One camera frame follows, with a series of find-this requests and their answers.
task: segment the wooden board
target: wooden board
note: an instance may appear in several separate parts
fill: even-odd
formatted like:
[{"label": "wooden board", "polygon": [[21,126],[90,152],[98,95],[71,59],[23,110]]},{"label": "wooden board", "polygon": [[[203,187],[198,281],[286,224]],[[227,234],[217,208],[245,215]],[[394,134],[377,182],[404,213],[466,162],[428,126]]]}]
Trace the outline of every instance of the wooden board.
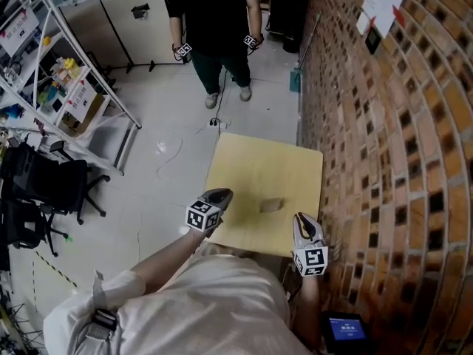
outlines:
[{"label": "wooden board", "polygon": [[[222,133],[205,190],[234,191],[223,224],[210,241],[224,246],[290,257],[295,213],[319,213],[321,152],[258,138]],[[260,203],[284,198],[277,212],[260,213]]]}]

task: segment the black t-shirt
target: black t-shirt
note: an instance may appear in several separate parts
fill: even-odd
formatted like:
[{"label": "black t-shirt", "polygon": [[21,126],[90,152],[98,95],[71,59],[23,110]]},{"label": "black t-shirt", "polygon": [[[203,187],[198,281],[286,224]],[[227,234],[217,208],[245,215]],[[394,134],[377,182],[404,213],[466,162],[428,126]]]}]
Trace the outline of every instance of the black t-shirt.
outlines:
[{"label": "black t-shirt", "polygon": [[209,56],[246,51],[246,0],[170,0],[169,16],[186,16],[186,41]]}]

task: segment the brick wall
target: brick wall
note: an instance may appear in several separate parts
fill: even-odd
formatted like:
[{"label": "brick wall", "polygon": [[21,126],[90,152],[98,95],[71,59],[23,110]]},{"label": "brick wall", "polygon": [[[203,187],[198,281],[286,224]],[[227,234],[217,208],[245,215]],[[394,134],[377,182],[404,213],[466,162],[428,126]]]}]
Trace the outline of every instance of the brick wall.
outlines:
[{"label": "brick wall", "polygon": [[324,153],[333,308],[378,353],[473,351],[473,0],[404,0],[370,55],[363,0],[310,0],[302,145]]}]

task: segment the mop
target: mop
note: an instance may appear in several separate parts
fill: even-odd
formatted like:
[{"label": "mop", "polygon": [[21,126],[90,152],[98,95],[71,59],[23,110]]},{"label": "mop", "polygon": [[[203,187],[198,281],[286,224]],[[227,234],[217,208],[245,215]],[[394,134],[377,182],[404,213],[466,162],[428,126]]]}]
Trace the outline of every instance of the mop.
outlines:
[{"label": "mop", "polygon": [[305,47],[304,55],[302,56],[301,62],[296,68],[294,68],[294,70],[290,72],[289,90],[291,92],[297,92],[297,93],[301,92],[302,65],[304,63],[305,56],[307,55],[307,51],[309,50],[310,44],[312,44],[313,35],[316,32],[317,24],[320,21],[320,16],[321,16],[321,13],[319,11],[317,13],[316,23],[313,25],[312,33],[310,34],[309,39],[307,41],[307,46]]}]

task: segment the dark pants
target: dark pants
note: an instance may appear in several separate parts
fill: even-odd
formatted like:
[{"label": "dark pants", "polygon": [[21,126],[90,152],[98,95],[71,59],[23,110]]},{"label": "dark pants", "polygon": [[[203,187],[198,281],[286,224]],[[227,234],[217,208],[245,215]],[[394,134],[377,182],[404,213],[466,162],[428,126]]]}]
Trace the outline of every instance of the dark pants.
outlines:
[{"label": "dark pants", "polygon": [[223,57],[209,57],[192,50],[192,63],[208,94],[219,92],[222,65],[232,74],[240,87],[250,85],[250,67],[246,53]]}]

